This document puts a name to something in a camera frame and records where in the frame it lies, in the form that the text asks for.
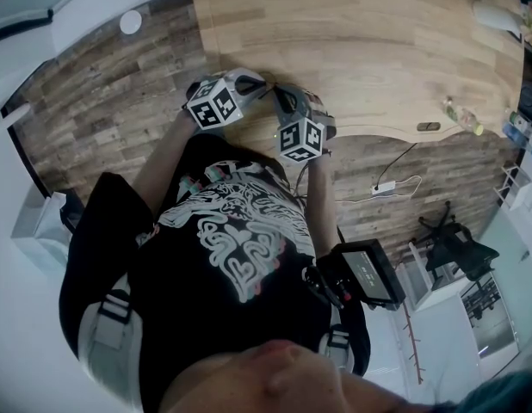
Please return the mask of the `white desk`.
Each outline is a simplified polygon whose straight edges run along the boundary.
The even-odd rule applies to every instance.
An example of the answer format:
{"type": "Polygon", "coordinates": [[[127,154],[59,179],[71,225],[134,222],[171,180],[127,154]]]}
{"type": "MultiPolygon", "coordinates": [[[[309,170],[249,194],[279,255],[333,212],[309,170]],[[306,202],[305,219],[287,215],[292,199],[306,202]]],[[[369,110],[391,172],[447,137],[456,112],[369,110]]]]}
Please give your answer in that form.
{"type": "Polygon", "coordinates": [[[455,262],[428,271],[427,252],[426,248],[418,249],[408,243],[408,250],[396,267],[396,275],[405,292],[406,307],[411,314],[451,299],[472,284],[455,262]]]}

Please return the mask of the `person's left forearm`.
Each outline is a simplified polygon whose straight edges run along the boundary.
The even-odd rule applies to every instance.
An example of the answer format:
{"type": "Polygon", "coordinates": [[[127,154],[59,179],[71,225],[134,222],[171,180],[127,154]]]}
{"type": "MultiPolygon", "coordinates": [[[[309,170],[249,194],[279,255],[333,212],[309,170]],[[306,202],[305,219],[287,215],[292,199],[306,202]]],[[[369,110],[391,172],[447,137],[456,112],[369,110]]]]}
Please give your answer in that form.
{"type": "Polygon", "coordinates": [[[133,190],[154,217],[159,213],[186,144],[196,129],[192,116],[187,110],[181,110],[133,181],[133,190]]]}

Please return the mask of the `black printed t-shirt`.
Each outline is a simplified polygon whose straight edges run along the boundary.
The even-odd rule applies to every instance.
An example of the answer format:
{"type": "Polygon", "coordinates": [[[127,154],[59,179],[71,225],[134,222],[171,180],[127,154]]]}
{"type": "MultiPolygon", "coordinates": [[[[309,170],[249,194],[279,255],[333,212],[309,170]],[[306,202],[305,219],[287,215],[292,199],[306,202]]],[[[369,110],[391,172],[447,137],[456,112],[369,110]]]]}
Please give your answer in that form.
{"type": "Polygon", "coordinates": [[[322,348],[332,307],[304,281],[318,259],[306,203],[279,163],[194,132],[156,217],[132,184],[100,176],[59,296],[65,339],[94,380],[158,413],[188,367],[274,340],[362,377],[370,342],[360,304],[350,315],[352,369],[322,348]]]}

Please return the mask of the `white round disc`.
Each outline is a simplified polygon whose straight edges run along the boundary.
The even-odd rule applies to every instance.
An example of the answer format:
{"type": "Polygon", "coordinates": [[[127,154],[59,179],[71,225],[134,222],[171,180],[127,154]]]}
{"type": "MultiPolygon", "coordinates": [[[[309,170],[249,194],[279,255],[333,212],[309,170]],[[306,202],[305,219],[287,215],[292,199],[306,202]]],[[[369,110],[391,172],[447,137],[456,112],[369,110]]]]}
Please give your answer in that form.
{"type": "Polygon", "coordinates": [[[136,34],[142,26],[142,15],[135,9],[129,10],[120,18],[120,29],[123,34],[136,34]]]}

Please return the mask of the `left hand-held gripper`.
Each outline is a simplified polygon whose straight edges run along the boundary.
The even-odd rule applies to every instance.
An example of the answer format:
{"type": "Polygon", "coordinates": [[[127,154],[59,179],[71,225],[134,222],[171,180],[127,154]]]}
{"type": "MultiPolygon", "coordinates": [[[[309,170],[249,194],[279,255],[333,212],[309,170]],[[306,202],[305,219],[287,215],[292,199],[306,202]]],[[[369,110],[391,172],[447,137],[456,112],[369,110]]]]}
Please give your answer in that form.
{"type": "Polygon", "coordinates": [[[266,92],[265,84],[239,85],[237,78],[264,81],[264,78],[249,69],[221,72],[193,82],[187,91],[186,109],[203,131],[230,125],[242,120],[241,102],[253,102],[266,92]]]}

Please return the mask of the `white shelf rack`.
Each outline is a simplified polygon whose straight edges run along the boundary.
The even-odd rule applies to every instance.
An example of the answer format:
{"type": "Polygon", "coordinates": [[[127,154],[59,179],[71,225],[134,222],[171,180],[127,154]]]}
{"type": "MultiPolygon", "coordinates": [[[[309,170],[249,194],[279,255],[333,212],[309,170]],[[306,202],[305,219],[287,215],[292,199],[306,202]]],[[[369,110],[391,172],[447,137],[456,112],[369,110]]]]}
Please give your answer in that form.
{"type": "Polygon", "coordinates": [[[507,211],[518,209],[527,199],[532,190],[532,181],[526,172],[518,165],[502,166],[504,180],[500,187],[494,188],[500,205],[507,211]]]}

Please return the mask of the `black screen recorder unit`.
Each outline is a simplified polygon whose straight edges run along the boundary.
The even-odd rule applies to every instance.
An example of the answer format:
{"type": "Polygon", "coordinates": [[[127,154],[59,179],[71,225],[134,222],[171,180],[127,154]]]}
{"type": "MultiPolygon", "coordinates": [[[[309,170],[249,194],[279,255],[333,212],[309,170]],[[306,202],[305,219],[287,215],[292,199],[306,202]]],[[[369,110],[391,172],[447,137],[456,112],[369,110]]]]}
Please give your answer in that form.
{"type": "Polygon", "coordinates": [[[362,302],[397,311],[405,301],[394,267],[376,239],[336,245],[303,277],[314,294],[339,310],[362,302]]]}

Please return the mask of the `black office chair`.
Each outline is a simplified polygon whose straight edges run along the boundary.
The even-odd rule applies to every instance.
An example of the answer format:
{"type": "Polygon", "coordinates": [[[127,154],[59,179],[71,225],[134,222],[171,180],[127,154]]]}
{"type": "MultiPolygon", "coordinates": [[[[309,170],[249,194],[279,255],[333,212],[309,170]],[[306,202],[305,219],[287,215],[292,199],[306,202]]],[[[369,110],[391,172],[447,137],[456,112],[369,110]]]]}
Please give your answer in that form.
{"type": "Polygon", "coordinates": [[[431,225],[420,216],[418,223],[429,232],[419,239],[413,238],[416,246],[430,242],[425,269],[437,280],[437,270],[451,262],[462,271],[471,282],[493,271],[492,261],[499,253],[473,239],[470,230],[456,220],[451,213],[451,202],[445,202],[445,211],[436,225],[431,225]]]}

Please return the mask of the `clear plastic bottle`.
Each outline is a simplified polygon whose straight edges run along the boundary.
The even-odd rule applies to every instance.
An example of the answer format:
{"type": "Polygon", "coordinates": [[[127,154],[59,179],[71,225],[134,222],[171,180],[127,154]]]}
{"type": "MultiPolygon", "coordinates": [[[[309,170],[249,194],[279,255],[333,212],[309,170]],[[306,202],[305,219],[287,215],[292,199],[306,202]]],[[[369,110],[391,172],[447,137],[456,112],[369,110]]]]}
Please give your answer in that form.
{"type": "Polygon", "coordinates": [[[470,110],[456,104],[452,97],[446,97],[442,102],[442,111],[455,124],[460,126],[464,131],[480,136],[484,132],[483,125],[479,122],[476,115],[470,110]]]}

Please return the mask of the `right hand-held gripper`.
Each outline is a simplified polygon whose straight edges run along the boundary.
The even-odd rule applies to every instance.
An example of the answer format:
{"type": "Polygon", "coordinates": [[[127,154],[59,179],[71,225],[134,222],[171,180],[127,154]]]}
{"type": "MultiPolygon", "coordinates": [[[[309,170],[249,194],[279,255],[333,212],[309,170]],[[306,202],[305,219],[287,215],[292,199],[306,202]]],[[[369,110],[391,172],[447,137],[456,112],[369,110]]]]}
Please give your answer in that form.
{"type": "Polygon", "coordinates": [[[299,86],[290,84],[287,91],[275,84],[272,94],[280,123],[277,130],[280,155],[295,163],[322,156],[325,143],[336,136],[334,117],[322,103],[311,104],[306,90],[299,86]]]}

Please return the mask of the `white vase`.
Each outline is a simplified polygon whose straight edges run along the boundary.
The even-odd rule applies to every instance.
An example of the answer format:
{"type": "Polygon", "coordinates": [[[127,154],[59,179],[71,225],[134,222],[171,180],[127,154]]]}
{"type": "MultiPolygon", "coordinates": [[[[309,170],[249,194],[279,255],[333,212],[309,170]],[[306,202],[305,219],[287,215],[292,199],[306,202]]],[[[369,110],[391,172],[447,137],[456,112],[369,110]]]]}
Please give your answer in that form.
{"type": "Polygon", "coordinates": [[[521,35],[521,17],[507,9],[477,0],[473,3],[473,15],[477,22],[489,28],[521,35]]]}

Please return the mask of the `green capped bottle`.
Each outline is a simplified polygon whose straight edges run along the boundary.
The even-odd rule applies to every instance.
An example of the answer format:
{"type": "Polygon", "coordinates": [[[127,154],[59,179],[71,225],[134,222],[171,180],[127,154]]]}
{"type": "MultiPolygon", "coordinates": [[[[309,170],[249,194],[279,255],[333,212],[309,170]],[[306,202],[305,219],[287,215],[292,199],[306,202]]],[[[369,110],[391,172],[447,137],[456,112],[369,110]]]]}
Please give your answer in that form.
{"type": "Polygon", "coordinates": [[[511,108],[508,108],[506,110],[506,115],[508,117],[508,121],[517,130],[520,130],[521,132],[523,132],[524,130],[528,129],[529,123],[518,112],[512,110],[511,108]]]}

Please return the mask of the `person's right forearm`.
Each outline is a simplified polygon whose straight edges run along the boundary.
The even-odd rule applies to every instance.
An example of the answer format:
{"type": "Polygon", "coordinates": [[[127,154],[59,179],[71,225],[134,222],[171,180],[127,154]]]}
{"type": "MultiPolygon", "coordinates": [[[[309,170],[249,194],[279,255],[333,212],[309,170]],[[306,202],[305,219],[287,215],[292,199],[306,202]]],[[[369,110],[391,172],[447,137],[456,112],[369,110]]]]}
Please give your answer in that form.
{"type": "Polygon", "coordinates": [[[337,232],[337,203],[328,153],[308,165],[306,222],[316,258],[328,256],[340,241],[337,232]]]}

